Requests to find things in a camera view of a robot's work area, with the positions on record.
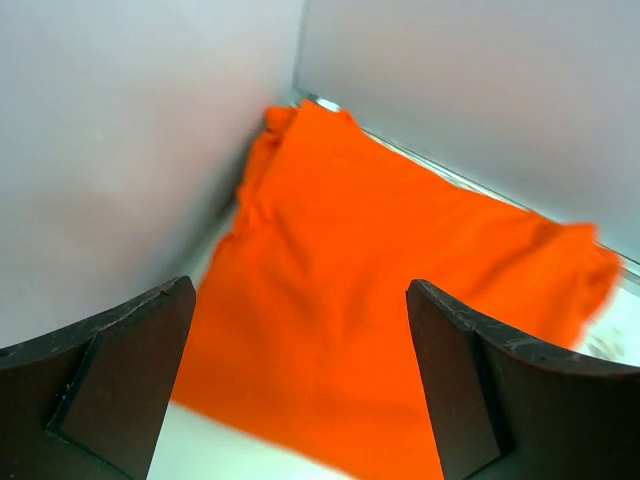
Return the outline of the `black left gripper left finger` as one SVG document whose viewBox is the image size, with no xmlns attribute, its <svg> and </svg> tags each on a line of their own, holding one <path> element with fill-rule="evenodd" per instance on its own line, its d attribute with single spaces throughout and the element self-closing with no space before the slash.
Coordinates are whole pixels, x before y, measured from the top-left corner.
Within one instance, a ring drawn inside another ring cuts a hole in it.
<svg viewBox="0 0 640 480">
<path fill-rule="evenodd" d="M 146 478 L 195 299 L 182 276 L 2 348 L 2 478 Z"/>
</svg>

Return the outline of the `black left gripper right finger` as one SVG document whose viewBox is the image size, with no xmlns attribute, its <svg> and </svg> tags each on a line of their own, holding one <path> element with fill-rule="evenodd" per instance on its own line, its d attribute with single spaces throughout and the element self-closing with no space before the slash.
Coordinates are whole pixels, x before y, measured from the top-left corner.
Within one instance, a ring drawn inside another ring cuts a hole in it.
<svg viewBox="0 0 640 480">
<path fill-rule="evenodd" d="M 635 479 L 639 371 L 413 281 L 409 325 L 447 479 Z"/>
</svg>

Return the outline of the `orange t shirt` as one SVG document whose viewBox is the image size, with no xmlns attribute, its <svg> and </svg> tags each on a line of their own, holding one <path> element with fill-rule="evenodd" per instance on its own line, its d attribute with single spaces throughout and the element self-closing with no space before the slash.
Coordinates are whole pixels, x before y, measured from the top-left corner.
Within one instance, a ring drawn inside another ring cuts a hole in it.
<svg viewBox="0 0 640 480">
<path fill-rule="evenodd" d="M 407 318 L 426 280 L 569 348 L 615 288 L 592 224 L 456 187 L 347 112 L 272 107 L 172 398 L 360 479 L 438 479 Z"/>
</svg>

